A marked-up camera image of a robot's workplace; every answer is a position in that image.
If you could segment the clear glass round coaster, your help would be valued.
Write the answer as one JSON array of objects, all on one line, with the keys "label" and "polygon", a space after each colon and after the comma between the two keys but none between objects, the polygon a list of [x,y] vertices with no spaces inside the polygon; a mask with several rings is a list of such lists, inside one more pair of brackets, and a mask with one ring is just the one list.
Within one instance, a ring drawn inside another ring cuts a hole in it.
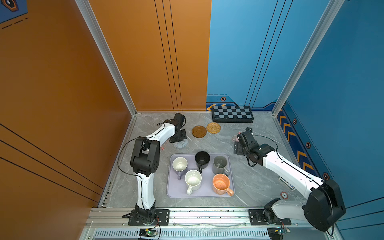
[{"label": "clear glass round coaster", "polygon": [[186,147],[187,144],[188,144],[188,140],[187,140],[187,139],[184,139],[184,140],[182,140],[182,141],[180,141],[180,142],[176,142],[176,143],[174,143],[174,146],[175,146],[176,148],[178,148],[178,149],[181,149],[181,148]]}]

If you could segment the brown wooden round coaster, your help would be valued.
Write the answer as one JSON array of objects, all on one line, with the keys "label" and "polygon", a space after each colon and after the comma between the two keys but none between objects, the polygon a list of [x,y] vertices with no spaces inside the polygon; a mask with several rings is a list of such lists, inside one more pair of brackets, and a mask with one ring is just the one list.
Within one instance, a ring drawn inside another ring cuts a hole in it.
[{"label": "brown wooden round coaster", "polygon": [[203,138],[207,134],[207,129],[204,126],[195,126],[192,129],[192,134],[195,138]]}]

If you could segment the woven rattan round coaster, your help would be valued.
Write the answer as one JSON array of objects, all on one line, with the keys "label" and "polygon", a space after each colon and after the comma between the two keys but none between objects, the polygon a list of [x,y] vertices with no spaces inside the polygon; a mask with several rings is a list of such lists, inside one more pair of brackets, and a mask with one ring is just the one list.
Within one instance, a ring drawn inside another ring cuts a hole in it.
[{"label": "woven rattan round coaster", "polygon": [[207,132],[211,134],[218,134],[221,131],[221,126],[218,123],[209,123],[206,127]]}]

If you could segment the pink cherry blossom coaster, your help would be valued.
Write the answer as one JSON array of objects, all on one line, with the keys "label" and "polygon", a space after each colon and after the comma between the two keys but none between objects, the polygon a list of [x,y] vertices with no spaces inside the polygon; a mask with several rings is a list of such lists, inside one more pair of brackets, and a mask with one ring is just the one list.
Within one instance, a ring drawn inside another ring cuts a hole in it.
[{"label": "pink cherry blossom coaster", "polygon": [[232,141],[233,141],[234,143],[238,143],[238,142],[239,142],[239,139],[238,139],[238,137],[235,135],[235,136],[232,137]]}]

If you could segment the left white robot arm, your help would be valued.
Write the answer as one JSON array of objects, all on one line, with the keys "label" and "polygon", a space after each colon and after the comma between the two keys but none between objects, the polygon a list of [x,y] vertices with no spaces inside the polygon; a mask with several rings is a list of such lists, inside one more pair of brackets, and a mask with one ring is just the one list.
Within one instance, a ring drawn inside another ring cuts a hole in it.
[{"label": "left white robot arm", "polygon": [[132,216],[144,224],[151,224],[156,217],[154,175],[160,165],[160,148],[167,141],[179,143],[186,140],[185,124],[186,117],[175,113],[173,119],[158,124],[155,132],[135,139],[130,164],[138,181],[138,201]]}]

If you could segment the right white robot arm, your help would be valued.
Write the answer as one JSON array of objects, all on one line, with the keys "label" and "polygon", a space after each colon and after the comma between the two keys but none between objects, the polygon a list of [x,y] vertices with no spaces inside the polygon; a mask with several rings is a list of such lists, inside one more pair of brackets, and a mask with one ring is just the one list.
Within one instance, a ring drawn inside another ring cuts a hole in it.
[{"label": "right white robot arm", "polygon": [[237,135],[234,152],[245,156],[250,167],[265,167],[294,187],[304,198],[302,201],[286,197],[273,199],[264,206],[263,217],[268,225],[277,225],[284,219],[306,221],[315,229],[326,232],[346,214],[340,186],[332,179],[322,180],[290,161],[277,147],[260,145],[250,129]]}]

